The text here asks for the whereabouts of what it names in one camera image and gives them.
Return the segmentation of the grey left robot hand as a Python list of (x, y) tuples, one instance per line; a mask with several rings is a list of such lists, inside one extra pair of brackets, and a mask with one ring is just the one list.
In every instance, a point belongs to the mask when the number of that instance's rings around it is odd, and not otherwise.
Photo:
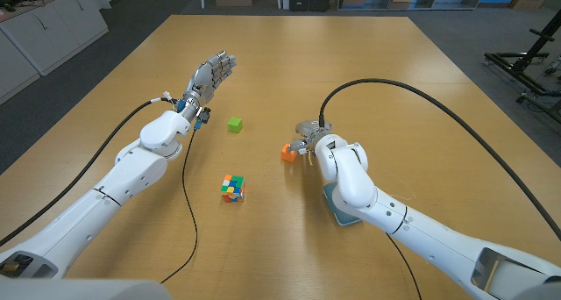
[(228, 55), (226, 50), (211, 56), (192, 74), (183, 97), (194, 97), (201, 106), (206, 105), (236, 65), (236, 57)]

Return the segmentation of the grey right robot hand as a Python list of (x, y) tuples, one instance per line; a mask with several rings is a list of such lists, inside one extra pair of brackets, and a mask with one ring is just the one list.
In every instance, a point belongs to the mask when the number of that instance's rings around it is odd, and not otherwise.
[(295, 132), (301, 137), (291, 142), (287, 147), (287, 151), (305, 154), (307, 152), (314, 152), (317, 142), (323, 136), (332, 134), (332, 126), (329, 121), (326, 121), (324, 126), (320, 126), (318, 120), (306, 120), (296, 126)]

